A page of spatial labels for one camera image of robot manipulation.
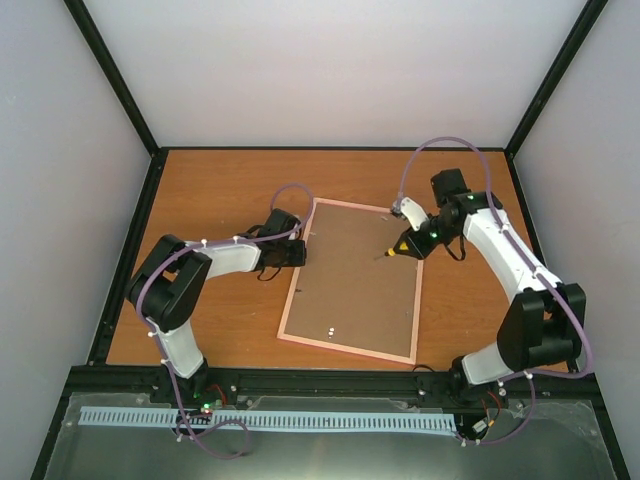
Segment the yellow handled screwdriver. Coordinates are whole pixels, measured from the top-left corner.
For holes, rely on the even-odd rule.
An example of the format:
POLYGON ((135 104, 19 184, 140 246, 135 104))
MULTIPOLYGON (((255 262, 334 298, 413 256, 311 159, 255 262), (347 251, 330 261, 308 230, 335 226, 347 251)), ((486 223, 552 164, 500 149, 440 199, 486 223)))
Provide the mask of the yellow handled screwdriver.
POLYGON ((397 256, 397 255, 404 255, 406 251, 407 251, 406 243, 405 242, 401 242, 401 243, 398 243, 398 244, 394 245, 393 247, 389 248, 383 254, 376 256, 374 258, 374 260, 377 261, 377 260, 381 260, 381 259, 386 258, 386 257, 394 257, 394 256, 397 256))

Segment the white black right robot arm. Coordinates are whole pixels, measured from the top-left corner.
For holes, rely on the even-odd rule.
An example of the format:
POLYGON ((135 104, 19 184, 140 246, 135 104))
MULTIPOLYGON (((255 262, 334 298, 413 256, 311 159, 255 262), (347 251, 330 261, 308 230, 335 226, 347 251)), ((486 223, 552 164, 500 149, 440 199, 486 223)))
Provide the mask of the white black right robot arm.
POLYGON ((491 190, 471 191, 458 169, 434 175, 431 187, 436 214, 427 213, 404 193, 398 195, 391 213, 409 226, 388 255, 424 260, 453 241, 471 244, 509 302, 495 341, 453 361, 453 389, 462 392, 520 375, 554 375, 554 365, 585 354, 584 290, 564 283, 533 254, 491 190))

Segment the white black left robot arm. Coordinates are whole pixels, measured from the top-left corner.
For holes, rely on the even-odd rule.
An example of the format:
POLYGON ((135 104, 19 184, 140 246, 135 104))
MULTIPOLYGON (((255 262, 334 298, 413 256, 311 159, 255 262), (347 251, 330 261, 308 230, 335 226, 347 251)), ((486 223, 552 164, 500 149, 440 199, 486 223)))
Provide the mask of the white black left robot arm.
POLYGON ((175 377, 172 388, 186 402, 208 390, 208 363, 191 325, 205 283, 233 273, 298 268, 306 262, 303 220, 274 208, 266 222, 221 241, 185 242, 167 234, 158 240, 127 285, 134 307, 175 377))

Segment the pink wooden picture frame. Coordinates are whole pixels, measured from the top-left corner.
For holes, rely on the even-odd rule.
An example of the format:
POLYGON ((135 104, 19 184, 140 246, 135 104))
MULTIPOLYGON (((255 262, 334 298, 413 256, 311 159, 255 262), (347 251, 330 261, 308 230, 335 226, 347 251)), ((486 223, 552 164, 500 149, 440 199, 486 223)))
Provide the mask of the pink wooden picture frame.
POLYGON ((315 199, 278 339, 414 364, 423 265, 385 254, 404 229, 385 208, 315 199))

